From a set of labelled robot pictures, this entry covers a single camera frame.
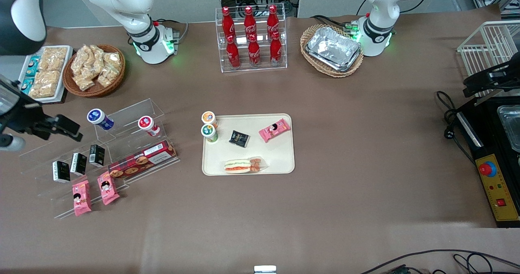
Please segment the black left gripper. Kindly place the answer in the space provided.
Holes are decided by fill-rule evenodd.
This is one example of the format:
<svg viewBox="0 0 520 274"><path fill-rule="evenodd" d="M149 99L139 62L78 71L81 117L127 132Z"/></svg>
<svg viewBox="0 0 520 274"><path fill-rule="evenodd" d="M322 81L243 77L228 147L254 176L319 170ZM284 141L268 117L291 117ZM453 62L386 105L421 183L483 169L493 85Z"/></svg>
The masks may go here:
<svg viewBox="0 0 520 274"><path fill-rule="evenodd" d="M515 54L507 61L507 65L490 67L487 72L478 72L468 76L464 80L467 88L485 88L489 84L519 84L520 82L520 56Z"/></svg>

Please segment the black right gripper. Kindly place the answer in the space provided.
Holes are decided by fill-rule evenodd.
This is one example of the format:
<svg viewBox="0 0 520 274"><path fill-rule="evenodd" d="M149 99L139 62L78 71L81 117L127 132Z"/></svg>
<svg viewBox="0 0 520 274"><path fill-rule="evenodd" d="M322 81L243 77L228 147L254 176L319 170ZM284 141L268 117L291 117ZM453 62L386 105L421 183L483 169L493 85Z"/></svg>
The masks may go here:
<svg viewBox="0 0 520 274"><path fill-rule="evenodd" d="M40 102L17 91L1 92L1 133L6 128L43 140L48 140L51 134L63 135L74 141L83 139L78 123L61 114L55 118L46 115Z"/></svg>

